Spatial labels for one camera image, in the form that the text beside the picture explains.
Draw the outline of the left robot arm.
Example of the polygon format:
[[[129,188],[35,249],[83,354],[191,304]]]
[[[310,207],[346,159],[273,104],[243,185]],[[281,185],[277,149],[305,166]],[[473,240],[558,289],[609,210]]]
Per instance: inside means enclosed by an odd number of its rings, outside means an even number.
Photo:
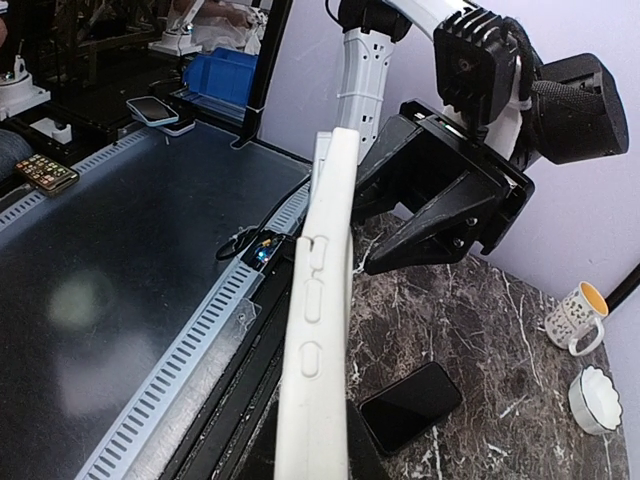
[[[343,1],[338,123],[359,133],[352,219],[405,206],[409,218],[365,260],[376,275],[491,253],[531,199],[526,170],[620,155],[629,133],[615,80],[593,54],[542,61],[523,26],[471,1]],[[380,117],[396,44],[433,44],[435,110],[405,102]]]

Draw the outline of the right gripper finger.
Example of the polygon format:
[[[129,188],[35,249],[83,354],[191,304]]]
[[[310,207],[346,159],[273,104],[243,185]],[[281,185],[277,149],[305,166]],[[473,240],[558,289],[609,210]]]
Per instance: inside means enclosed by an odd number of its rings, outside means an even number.
[[[385,469],[355,404],[347,405],[350,478],[383,480]]]

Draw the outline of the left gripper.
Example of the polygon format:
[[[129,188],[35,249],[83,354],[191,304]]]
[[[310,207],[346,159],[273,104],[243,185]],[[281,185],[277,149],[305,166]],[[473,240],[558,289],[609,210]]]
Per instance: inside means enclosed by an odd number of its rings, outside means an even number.
[[[401,203],[412,214],[371,250],[365,271],[453,264],[492,253],[535,191],[533,181],[449,118],[417,101],[390,117],[357,169],[352,219]]]

